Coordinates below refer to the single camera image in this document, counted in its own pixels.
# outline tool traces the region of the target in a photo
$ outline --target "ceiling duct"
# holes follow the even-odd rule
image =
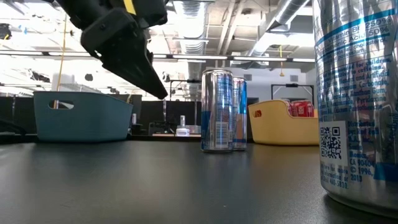
[[[306,6],[309,0],[281,0],[278,8],[270,12],[266,21],[260,25],[259,30],[263,33],[247,56],[260,57],[273,43],[269,33],[271,30],[289,31],[290,22],[296,17],[299,9]]]
[[[181,16],[178,34],[183,54],[205,54],[206,43],[202,40],[205,33],[208,2],[174,1],[175,12]],[[188,79],[201,78],[201,63],[188,62]]]

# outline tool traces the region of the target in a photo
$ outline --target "yellow basket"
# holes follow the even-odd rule
[[[284,101],[271,100],[250,105],[249,115],[255,143],[319,145],[318,111],[314,118],[293,117]]]

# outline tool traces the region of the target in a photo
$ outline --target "teal basket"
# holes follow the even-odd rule
[[[58,108],[53,108],[54,101]],[[132,105],[101,93],[35,91],[41,141],[102,142],[126,139]]]

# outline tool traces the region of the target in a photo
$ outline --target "energy drink can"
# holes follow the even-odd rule
[[[233,78],[223,69],[203,72],[201,79],[201,149],[231,152],[233,149]]]
[[[248,141],[248,90],[246,79],[233,78],[233,149],[234,151],[246,150]]]
[[[341,203],[397,218],[397,1],[312,6],[322,186]]]

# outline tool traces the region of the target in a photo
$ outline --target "dark table surface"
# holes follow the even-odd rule
[[[0,146],[0,223],[397,223],[335,202],[317,147]]]

